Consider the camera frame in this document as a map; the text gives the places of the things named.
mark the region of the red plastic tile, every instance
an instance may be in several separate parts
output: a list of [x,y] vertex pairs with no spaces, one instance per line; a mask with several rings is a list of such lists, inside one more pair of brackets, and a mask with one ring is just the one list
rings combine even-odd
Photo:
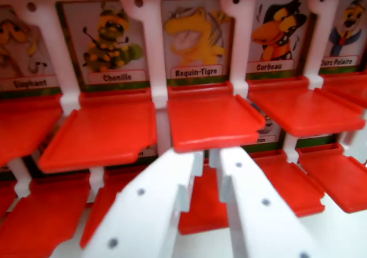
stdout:
[[104,187],[99,189],[91,214],[85,225],[80,240],[81,248],[85,248],[97,227],[114,203],[116,194],[132,181],[145,167],[129,167],[127,169],[106,170]]
[[346,213],[367,209],[367,169],[338,143],[297,149],[299,163]]
[[229,83],[169,88],[168,113],[178,152],[255,143],[264,118]]
[[157,142],[149,91],[89,94],[81,98],[42,155],[45,173],[133,163]]
[[0,102],[0,166],[33,153],[62,114],[59,96]]
[[322,188],[297,165],[288,163],[282,150],[252,153],[251,157],[298,217],[324,210]]
[[323,75],[323,87],[350,102],[367,108],[367,74]]
[[309,90],[304,77],[249,84],[249,99],[293,136],[336,134],[364,126],[361,107],[323,89]]
[[0,257],[47,258],[71,239],[89,195],[88,175],[33,181],[30,189],[0,226]]
[[227,227],[227,209],[219,201],[216,170],[205,164],[202,176],[195,177],[190,211],[181,213],[178,230],[191,234]]
[[15,182],[0,183],[0,219],[4,217],[7,209],[17,196],[14,191]]

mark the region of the cartoon crow character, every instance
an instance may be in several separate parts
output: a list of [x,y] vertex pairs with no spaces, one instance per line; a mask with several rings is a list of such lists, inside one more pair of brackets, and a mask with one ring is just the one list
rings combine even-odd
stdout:
[[292,0],[268,8],[262,26],[252,33],[252,41],[263,46],[262,61],[292,59],[289,38],[307,20],[299,7],[299,0]]
[[365,10],[363,0],[354,0],[345,9],[342,25],[339,28],[334,27],[329,36],[329,41],[333,44],[330,56],[339,56],[343,46],[358,41],[362,29],[356,30]]

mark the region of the yellow character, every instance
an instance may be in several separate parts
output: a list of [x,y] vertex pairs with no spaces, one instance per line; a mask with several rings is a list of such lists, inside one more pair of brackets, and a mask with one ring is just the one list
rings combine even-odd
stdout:
[[170,49],[182,57],[181,66],[194,60],[204,65],[217,64],[218,57],[225,54],[222,29],[230,17],[221,11],[207,13],[203,7],[179,7],[165,23],[165,30],[174,37]]

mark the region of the character name label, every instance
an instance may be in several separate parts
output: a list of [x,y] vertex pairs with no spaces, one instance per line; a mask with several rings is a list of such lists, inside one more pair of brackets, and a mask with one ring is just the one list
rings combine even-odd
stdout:
[[144,148],[139,154],[138,157],[139,158],[144,158],[144,157],[153,157],[153,156],[157,156],[157,147],[156,146],[150,146],[148,148]]
[[171,69],[171,79],[191,79],[193,77],[221,76],[222,65],[178,67]]
[[56,76],[20,77],[18,79],[2,79],[0,81],[3,91],[23,91],[28,89],[58,87]]
[[293,60],[252,61],[247,64],[247,73],[277,72],[292,70]]
[[324,57],[320,68],[344,67],[357,65],[358,56]]
[[10,171],[10,169],[8,168],[8,166],[4,165],[0,167],[0,172],[8,172]]
[[257,139],[257,143],[269,143],[269,142],[275,142],[276,136],[270,135],[270,136],[261,136]]
[[146,81],[144,70],[118,70],[101,73],[90,73],[88,75],[89,84],[111,84]]
[[315,136],[301,136],[300,139],[315,139],[315,138],[322,138],[324,136],[331,136],[332,134],[322,134],[322,135],[315,135]]

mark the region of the character card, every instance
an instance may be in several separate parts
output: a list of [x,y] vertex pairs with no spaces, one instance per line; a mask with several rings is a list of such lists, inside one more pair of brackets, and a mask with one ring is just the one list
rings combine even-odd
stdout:
[[162,0],[168,85],[228,79],[233,18],[219,0]]
[[367,0],[340,0],[320,73],[356,72],[367,39]]
[[310,11],[307,0],[256,0],[247,79],[295,76]]
[[119,1],[59,2],[56,7],[83,91],[149,86],[143,26]]
[[259,130],[260,136],[257,139],[257,144],[278,142],[281,132],[280,126],[269,118],[269,116],[264,111],[260,110],[255,104],[252,103],[252,106],[254,106],[258,112],[264,116],[266,121],[264,128]]
[[59,93],[57,77],[38,27],[0,7],[0,97]]

